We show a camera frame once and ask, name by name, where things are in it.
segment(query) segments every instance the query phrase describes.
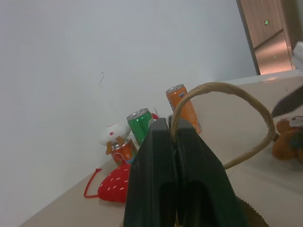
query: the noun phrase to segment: white plush toy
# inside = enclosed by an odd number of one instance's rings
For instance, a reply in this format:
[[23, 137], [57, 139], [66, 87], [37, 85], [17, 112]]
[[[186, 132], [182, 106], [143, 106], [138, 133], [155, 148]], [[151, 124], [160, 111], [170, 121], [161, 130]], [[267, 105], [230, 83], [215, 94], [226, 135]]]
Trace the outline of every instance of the white plush toy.
[[127, 123], [112, 123], [102, 130], [100, 144], [107, 146], [106, 154], [112, 152], [112, 145], [122, 146], [130, 132], [131, 129]]

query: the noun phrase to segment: small orange can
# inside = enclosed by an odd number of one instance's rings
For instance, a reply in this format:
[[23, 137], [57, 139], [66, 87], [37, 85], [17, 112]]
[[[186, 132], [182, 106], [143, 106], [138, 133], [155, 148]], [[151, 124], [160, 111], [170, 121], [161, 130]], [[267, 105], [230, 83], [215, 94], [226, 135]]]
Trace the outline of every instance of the small orange can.
[[[166, 91], [166, 97], [169, 100], [169, 104], [173, 112], [175, 112], [176, 106], [186, 94], [187, 91], [183, 84], [174, 86]], [[182, 108], [181, 118], [189, 121], [198, 134], [201, 132], [201, 125], [198, 121], [195, 109], [191, 101], [188, 101]]]
[[137, 148], [133, 143], [132, 138], [129, 136], [122, 146], [118, 144], [112, 146], [110, 153], [117, 166], [122, 164], [131, 164], [134, 157], [137, 155]]

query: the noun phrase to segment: rope handle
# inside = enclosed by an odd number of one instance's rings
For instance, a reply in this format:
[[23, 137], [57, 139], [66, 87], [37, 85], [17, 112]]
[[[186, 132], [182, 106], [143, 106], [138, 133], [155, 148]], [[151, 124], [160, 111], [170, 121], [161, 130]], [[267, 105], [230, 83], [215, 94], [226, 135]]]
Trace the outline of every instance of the rope handle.
[[175, 108], [175, 112], [172, 118], [171, 123], [171, 135], [174, 142], [176, 142], [176, 134], [178, 129], [178, 124], [180, 120], [180, 115], [182, 111], [182, 107], [186, 104], [187, 101], [192, 99], [193, 97], [196, 97], [198, 95], [207, 94], [212, 91], [216, 92], [222, 92], [229, 95], [235, 95], [242, 99], [244, 99], [246, 102], [248, 102], [252, 107], [254, 107], [263, 117], [267, 127], [268, 127], [268, 133], [266, 137], [253, 149], [251, 149], [249, 152], [238, 156], [237, 158], [233, 159], [232, 161], [225, 164], [223, 167], [224, 169], [229, 169], [233, 166], [236, 166], [249, 158], [253, 157], [257, 153], [259, 153], [261, 150], [263, 150], [265, 147], [267, 147], [270, 142], [273, 140], [275, 134], [276, 134], [276, 128], [275, 124], [273, 122], [272, 114], [268, 111], [268, 109], [257, 99], [255, 99], [252, 95], [244, 91], [243, 89], [227, 83], [220, 83], [220, 82], [211, 82], [206, 83], [197, 86], [196, 88], [192, 89], [190, 92], [188, 92], [183, 99], [178, 103], [178, 105]]
[[87, 194], [87, 191], [88, 191], [88, 189], [89, 189], [90, 183], [91, 183], [92, 180], [95, 178], [96, 174], [97, 174], [98, 172], [100, 172], [100, 171], [101, 171], [101, 168], [96, 169], [95, 172], [94, 172], [94, 174], [91, 176], [89, 182], [87, 183], [86, 188], [85, 188], [85, 191], [84, 191], [84, 197], [85, 197], [86, 199], [97, 198], [97, 197], [98, 197], [98, 195], [86, 195], [86, 194]]

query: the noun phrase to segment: can lid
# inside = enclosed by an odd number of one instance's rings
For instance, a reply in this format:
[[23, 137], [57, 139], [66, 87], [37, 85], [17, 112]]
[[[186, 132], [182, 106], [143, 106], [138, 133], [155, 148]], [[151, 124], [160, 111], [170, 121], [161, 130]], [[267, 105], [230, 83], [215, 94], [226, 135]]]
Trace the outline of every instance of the can lid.
[[172, 92], [174, 92], [174, 91], [179, 90], [179, 89], [182, 88], [182, 87], [184, 87], [184, 84], [179, 84], [179, 85], [177, 85], [177, 86], [174, 86], [174, 87], [168, 89], [165, 93], [166, 93], [166, 94], [172, 93]]
[[142, 116], [142, 115], [145, 114], [146, 112], [148, 112], [148, 109], [147, 109], [147, 108], [138, 110], [138, 111], [132, 113], [131, 115], [129, 115], [126, 119], [127, 119], [128, 121], [130, 121], [130, 120], [132, 120], [132, 119], [136, 119], [137, 117]]
[[121, 147], [124, 147], [126, 144], [128, 144], [128, 142], [129, 142], [131, 139], [132, 139], [132, 138], [131, 138], [130, 136], [128, 136], [128, 137], [126, 138], [126, 140], [124, 141], [124, 144], [123, 144], [122, 146], [119, 146], [119, 144], [113, 145], [113, 146], [112, 146], [113, 151], [114, 151], [114, 150], [117, 150], [117, 149], [119, 149], [119, 148], [121, 148]]

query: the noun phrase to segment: green soda can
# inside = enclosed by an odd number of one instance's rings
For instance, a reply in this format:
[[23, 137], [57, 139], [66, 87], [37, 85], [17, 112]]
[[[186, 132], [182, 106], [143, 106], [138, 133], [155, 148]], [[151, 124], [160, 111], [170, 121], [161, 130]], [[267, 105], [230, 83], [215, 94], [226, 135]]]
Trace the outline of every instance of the green soda can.
[[151, 112], [147, 108], [138, 110], [127, 117], [127, 123], [141, 146], [151, 123], [153, 123]]

